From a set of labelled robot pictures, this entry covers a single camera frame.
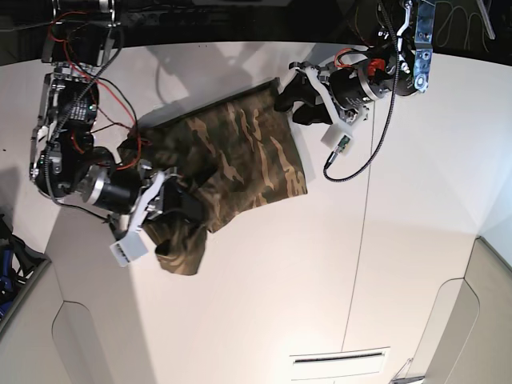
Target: white plastic part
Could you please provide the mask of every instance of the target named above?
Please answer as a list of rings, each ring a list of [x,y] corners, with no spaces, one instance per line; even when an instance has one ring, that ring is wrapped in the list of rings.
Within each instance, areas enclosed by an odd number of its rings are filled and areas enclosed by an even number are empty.
[[[327,112],[329,113],[330,120],[333,124],[329,127],[327,132],[322,137],[322,143],[324,143],[329,148],[333,149],[339,141],[342,139],[344,135],[350,138],[350,141],[353,141],[352,131],[353,127],[349,126],[346,122],[341,120],[339,117],[339,113],[336,110],[336,106],[334,105],[332,99],[330,98],[329,91],[325,86],[318,80],[318,70],[313,68],[312,66],[308,66],[304,69],[304,74],[306,74],[307,78],[310,80],[312,87],[320,94],[320,97],[323,100],[327,108]]]
[[[156,175],[153,176],[153,184],[146,190],[146,192],[142,194],[137,202],[135,211],[132,213],[130,226],[128,226],[128,232],[136,232],[140,230],[142,223],[148,214],[146,208],[150,201],[156,198],[165,180],[166,176],[161,171],[157,172]]]
[[[110,246],[110,251],[120,266],[127,266],[148,252],[140,232],[126,232],[124,238]]]
[[[147,254],[148,250],[140,236],[140,231],[148,214],[148,204],[158,195],[165,180],[166,176],[161,171],[153,176],[153,184],[137,201],[125,236],[110,246],[110,251],[118,260],[120,266],[127,266],[130,262]]]

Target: white surface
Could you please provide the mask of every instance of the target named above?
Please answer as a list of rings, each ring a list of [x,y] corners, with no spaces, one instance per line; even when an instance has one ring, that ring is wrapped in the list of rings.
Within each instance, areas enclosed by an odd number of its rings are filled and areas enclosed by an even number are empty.
[[[480,315],[446,384],[512,379],[512,272],[476,242],[466,280],[480,301]]]
[[[311,380],[378,374],[389,352],[389,348],[382,348],[341,354],[294,356],[290,376],[292,380]]]
[[[128,49],[106,76],[140,116],[151,112],[144,125],[283,76],[288,63],[311,48],[255,42]],[[39,74],[16,90],[30,96],[23,113],[37,111],[49,68],[37,62],[15,68],[21,69],[0,68],[2,82],[18,84],[28,71]],[[433,57],[429,90],[398,100],[371,167],[361,248],[368,171],[346,184],[323,180],[329,150],[320,138],[326,126],[292,126],[308,195],[241,214],[209,236],[199,274],[191,278],[168,274],[151,256],[119,268],[108,250],[107,228],[79,212],[61,212],[48,253],[63,297],[89,308],[114,380],[282,383],[290,380],[291,355],[390,346],[382,374],[336,380],[388,382],[413,357],[439,287],[464,275],[474,236],[510,172],[512,94],[503,86],[510,79],[508,67]],[[6,130],[3,135],[23,154],[35,116],[28,119],[15,99],[3,97],[2,114],[8,112],[17,127],[16,138]],[[108,96],[102,105],[126,121]],[[386,107],[377,106],[374,142]],[[372,117],[370,109],[350,156],[330,168],[332,177],[350,174],[367,159]],[[124,135],[112,130],[98,138],[115,148]],[[25,156],[10,161],[26,167]],[[17,203],[15,221],[19,214],[27,236],[44,242],[51,220],[42,225],[43,216],[31,216],[54,208],[32,186],[23,188],[29,192],[20,200],[38,209]]]
[[[61,305],[55,269],[49,265],[0,337],[2,384],[71,384],[51,337]]]
[[[512,166],[512,94],[502,86],[510,78],[509,67],[435,55],[428,91],[396,103],[370,172],[343,346],[386,345],[393,353],[384,378],[360,383],[389,380],[414,356],[439,287],[464,275]],[[375,129],[383,127],[386,107],[377,105]]]
[[[446,324],[450,320],[452,309],[454,308],[461,286],[464,283],[463,278],[456,278],[445,282],[439,288],[438,296],[435,298],[434,307],[426,324],[422,340],[414,354],[414,360],[407,371],[408,378],[417,378],[425,376],[432,357],[438,348],[441,337],[445,331]]]
[[[64,302],[51,332],[55,348],[73,384],[114,383],[87,308],[76,302]]]
[[[480,234],[512,266],[512,170],[509,170]]]

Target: camouflage fabric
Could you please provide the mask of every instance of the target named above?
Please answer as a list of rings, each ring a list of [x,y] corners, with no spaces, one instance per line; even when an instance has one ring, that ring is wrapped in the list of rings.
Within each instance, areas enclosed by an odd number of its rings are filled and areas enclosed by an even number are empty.
[[[207,230],[220,230],[245,210],[307,193],[286,116],[274,111],[277,94],[277,81],[269,82],[142,132],[150,143],[142,158],[155,169],[176,166],[207,211],[199,227],[179,216],[146,222],[163,269],[196,274]],[[134,155],[126,146],[121,155]]]

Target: coiled cable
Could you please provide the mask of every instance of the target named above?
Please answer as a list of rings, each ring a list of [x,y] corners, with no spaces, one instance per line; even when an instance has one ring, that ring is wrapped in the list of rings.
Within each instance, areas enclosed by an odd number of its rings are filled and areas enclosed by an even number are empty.
[[[377,156],[378,152],[380,151],[382,144],[384,143],[384,138],[386,137],[386,133],[388,128],[390,127],[391,123],[391,116],[393,115],[393,108],[394,108],[394,100],[396,98],[396,89],[398,84],[398,76],[399,76],[399,69],[398,69],[398,56],[400,53],[398,52],[398,39],[397,35],[393,30],[393,24],[391,24],[390,17],[386,11],[386,8],[384,7],[384,4],[382,4],[382,0],[378,0],[378,4],[381,7],[382,16],[384,17],[384,23],[386,24],[386,28],[388,29],[391,37],[391,41],[393,43],[394,50],[397,55],[397,65],[395,67],[394,71],[394,77],[393,77],[393,89],[391,90],[391,101],[390,101],[390,109],[387,113],[386,123],[384,125],[384,130],[382,131],[381,139],[378,141],[377,147],[375,148],[375,151],[372,153],[368,161],[361,167],[359,170],[357,170],[352,175],[346,177],[346,178],[332,178],[327,174],[327,169],[330,166],[329,160],[326,161],[326,164],[323,167],[323,175],[324,177],[329,180],[330,182],[348,182],[349,180],[352,180],[353,178],[356,178],[359,176],[362,172],[365,171],[366,168],[372,163],[372,161],[375,159],[375,156]]]

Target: metal mount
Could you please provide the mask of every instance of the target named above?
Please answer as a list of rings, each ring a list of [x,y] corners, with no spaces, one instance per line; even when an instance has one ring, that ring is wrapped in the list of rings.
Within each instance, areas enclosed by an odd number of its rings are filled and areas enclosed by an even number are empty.
[[[432,32],[434,30],[435,2],[418,0],[418,16],[414,45],[414,88],[425,92],[429,86],[430,63],[432,61]]]

